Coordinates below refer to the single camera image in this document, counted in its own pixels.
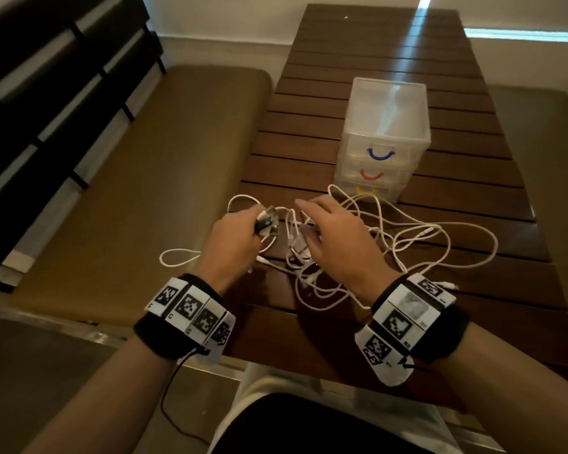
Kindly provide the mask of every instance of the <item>wooden table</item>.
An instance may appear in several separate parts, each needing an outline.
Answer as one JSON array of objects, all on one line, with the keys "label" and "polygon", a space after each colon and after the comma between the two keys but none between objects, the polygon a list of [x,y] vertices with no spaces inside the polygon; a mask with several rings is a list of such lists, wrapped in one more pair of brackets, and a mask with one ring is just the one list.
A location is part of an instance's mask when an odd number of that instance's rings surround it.
[{"label": "wooden table", "polygon": [[[457,303],[473,321],[568,379],[568,306],[456,11],[309,5],[239,193],[287,207],[323,194],[333,182],[356,76],[427,86],[432,143],[400,196],[401,209],[424,221],[479,224],[499,238],[499,252],[486,266],[436,267],[428,276],[457,284]],[[471,264],[491,249],[477,230],[448,231],[454,248],[447,262]],[[401,259],[433,261],[442,243],[413,246]],[[284,251],[282,239],[268,257],[281,261]],[[416,371],[403,386],[381,384],[353,342],[367,315],[351,302],[310,311],[295,299],[286,275],[260,265],[226,301],[239,318],[230,355],[463,409],[435,374]]]}]

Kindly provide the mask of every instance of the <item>white sticker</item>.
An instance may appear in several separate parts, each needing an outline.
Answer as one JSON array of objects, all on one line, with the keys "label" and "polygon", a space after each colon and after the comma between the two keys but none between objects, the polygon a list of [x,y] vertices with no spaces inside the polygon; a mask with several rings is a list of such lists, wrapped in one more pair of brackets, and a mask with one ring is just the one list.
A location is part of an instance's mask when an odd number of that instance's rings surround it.
[{"label": "white sticker", "polygon": [[[404,368],[399,364],[403,356],[370,327],[365,326],[358,331],[355,339],[379,381],[386,386],[399,386],[412,374],[412,368]],[[407,357],[406,363],[412,363],[412,359]]]},{"label": "white sticker", "polygon": [[410,317],[417,325],[426,330],[440,316],[440,311],[427,301],[412,293],[404,285],[396,288],[387,298],[391,304]]},{"label": "white sticker", "polygon": [[185,334],[196,343],[202,344],[226,312],[223,306],[210,298],[200,313],[196,315],[194,321],[185,330]]},{"label": "white sticker", "polygon": [[372,319],[380,323],[395,339],[409,351],[423,337],[425,331],[402,314],[389,301],[383,303]]},{"label": "white sticker", "polygon": [[185,333],[209,298],[210,296],[198,287],[189,287],[171,313],[167,315],[166,321]]},{"label": "white sticker", "polygon": [[231,331],[234,329],[234,325],[235,315],[226,311],[219,324],[212,329],[212,333],[202,344],[210,351],[210,353],[208,355],[197,355],[200,362],[213,364],[219,362],[221,355],[223,354],[223,350],[227,345],[227,340],[231,335]]},{"label": "white sticker", "polygon": [[437,300],[444,307],[448,307],[456,300],[456,298],[446,290],[438,287],[438,285],[434,284],[430,280],[427,280],[420,274],[412,274],[410,277],[408,277],[408,281],[423,290],[433,299]]},{"label": "white sticker", "polygon": [[166,311],[168,305],[176,299],[181,290],[187,287],[187,282],[178,278],[172,278],[166,285],[158,292],[150,304],[145,306],[147,312],[155,313],[160,316]]}]

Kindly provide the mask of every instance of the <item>plastic container lid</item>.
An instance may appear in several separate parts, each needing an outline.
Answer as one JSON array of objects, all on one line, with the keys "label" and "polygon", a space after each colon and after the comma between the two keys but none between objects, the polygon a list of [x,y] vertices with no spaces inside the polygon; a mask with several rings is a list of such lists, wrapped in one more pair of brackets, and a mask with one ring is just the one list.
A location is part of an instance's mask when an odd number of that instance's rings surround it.
[{"label": "plastic container lid", "polygon": [[427,87],[419,83],[354,78],[343,132],[429,144]]}]

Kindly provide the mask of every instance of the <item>blue handle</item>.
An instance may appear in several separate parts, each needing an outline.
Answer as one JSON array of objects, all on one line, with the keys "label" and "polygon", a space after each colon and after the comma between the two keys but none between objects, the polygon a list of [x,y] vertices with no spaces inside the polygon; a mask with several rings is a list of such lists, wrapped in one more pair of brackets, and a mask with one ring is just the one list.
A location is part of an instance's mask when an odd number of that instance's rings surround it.
[{"label": "blue handle", "polygon": [[388,152],[385,156],[376,156],[373,152],[372,152],[372,148],[368,148],[368,154],[370,154],[370,157],[373,159],[376,159],[377,161],[386,161],[387,159],[389,159],[390,157],[392,157],[395,152],[394,151],[390,151]]}]

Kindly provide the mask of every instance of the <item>bench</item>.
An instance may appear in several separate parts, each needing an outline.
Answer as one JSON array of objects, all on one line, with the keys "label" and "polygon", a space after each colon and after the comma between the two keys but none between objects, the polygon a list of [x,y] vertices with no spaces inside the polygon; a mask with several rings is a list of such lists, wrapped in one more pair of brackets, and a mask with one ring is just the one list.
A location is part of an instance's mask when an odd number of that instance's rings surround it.
[{"label": "bench", "polygon": [[[11,299],[26,311],[130,325],[156,287],[182,272],[161,266],[159,254],[200,249],[225,213],[272,85],[255,69],[166,71],[142,0],[120,0],[80,27],[101,3],[22,0],[0,13],[0,81],[63,31],[75,36],[0,98],[0,263],[64,182],[74,178],[86,187],[76,166],[124,112],[134,121]],[[127,43],[128,51],[106,67]],[[133,116],[127,98],[156,67],[165,75]],[[40,141],[46,125],[97,75],[92,91]],[[29,144],[35,152],[13,174]]]}]

